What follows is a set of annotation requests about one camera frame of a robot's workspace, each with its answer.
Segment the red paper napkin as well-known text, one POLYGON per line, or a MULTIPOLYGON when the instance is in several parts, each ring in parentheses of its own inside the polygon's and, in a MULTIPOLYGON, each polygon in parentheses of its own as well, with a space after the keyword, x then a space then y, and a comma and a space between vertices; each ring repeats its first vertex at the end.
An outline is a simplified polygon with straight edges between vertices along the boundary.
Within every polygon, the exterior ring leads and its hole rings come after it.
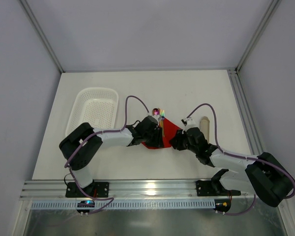
MULTIPOLYGON (((161 124, 161 127, 163 129, 163 148, 171 148, 172 146, 169 143, 169 140, 172 139, 176 132, 180 130, 181 128, 172 123, 167 118, 164 118, 161 124)), ((154 147, 146 147, 148 149, 162 149, 162 148, 154 148, 154 147)))

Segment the iridescent rainbow spoon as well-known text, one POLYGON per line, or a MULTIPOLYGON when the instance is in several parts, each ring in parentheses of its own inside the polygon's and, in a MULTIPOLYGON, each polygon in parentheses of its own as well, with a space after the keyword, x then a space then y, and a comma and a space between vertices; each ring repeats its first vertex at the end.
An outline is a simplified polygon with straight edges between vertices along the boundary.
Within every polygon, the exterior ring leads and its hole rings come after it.
POLYGON ((161 109, 160 108, 154 108, 152 110, 152 115, 153 116, 160 116, 161 115, 161 109))

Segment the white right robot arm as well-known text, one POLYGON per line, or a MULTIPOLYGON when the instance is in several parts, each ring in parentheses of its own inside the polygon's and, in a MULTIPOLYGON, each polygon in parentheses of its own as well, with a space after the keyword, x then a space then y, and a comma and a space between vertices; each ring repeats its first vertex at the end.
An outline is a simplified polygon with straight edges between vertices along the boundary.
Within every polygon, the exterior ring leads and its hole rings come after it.
POLYGON ((201 196, 251 193, 270 207, 295 195, 295 180, 267 152, 259 156, 230 153, 210 144, 197 127, 178 130, 169 141, 176 150, 189 150, 200 163, 218 168, 210 180, 197 182, 201 196))

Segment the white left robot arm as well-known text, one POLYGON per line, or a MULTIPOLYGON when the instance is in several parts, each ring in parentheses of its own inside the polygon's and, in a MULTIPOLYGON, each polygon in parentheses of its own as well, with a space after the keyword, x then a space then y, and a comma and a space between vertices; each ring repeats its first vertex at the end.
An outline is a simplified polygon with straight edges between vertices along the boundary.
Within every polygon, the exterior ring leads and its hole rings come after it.
POLYGON ((88 164, 95 154, 111 147, 131 147, 141 143, 158 141, 160 115, 148 115, 137 125, 125 125, 122 129, 94 129, 88 122, 79 125, 59 144, 66 159, 64 165, 74 178, 76 188, 81 194, 95 197, 87 192, 94 187, 88 164))

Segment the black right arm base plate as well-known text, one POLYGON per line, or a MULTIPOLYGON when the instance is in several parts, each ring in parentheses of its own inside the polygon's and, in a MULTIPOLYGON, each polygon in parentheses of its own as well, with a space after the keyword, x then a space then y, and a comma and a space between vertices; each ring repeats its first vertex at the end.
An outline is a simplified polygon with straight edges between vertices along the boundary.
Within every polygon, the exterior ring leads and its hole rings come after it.
POLYGON ((195 182, 198 197, 240 196, 238 190, 227 190, 219 181, 198 180, 195 182))

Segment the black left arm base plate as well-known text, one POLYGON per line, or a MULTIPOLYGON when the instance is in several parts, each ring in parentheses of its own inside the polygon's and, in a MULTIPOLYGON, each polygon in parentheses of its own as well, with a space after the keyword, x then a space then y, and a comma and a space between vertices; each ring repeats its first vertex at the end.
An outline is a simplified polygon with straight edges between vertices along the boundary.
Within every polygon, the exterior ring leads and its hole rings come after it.
MULTIPOLYGON (((83 191, 94 198, 107 198, 109 194, 109 182, 93 182, 83 188, 83 191)), ((66 189, 66 198, 83 198, 85 195, 79 190, 75 182, 69 182, 66 189)))

